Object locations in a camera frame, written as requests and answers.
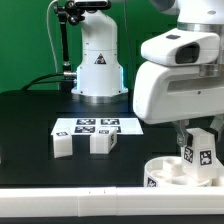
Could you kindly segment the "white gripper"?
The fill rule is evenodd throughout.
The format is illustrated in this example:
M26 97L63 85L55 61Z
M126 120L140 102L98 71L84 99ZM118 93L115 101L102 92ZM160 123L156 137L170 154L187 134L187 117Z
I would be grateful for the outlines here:
M200 77L198 66L166 67L147 61L136 75L133 110L148 124L174 121L180 147L193 143L185 119L216 115L210 130L220 140L224 131L224 76Z

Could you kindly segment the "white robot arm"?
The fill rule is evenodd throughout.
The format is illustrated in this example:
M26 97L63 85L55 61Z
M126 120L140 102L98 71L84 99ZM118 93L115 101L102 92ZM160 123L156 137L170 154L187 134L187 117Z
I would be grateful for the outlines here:
M224 130L224 0L150 0L177 27L141 45L145 62L133 91L133 111L147 124L171 122L179 143L193 139L185 122L211 116L209 130ZM74 0L81 11L82 62L73 92L92 102L125 93L117 61L117 28L104 11L109 0Z

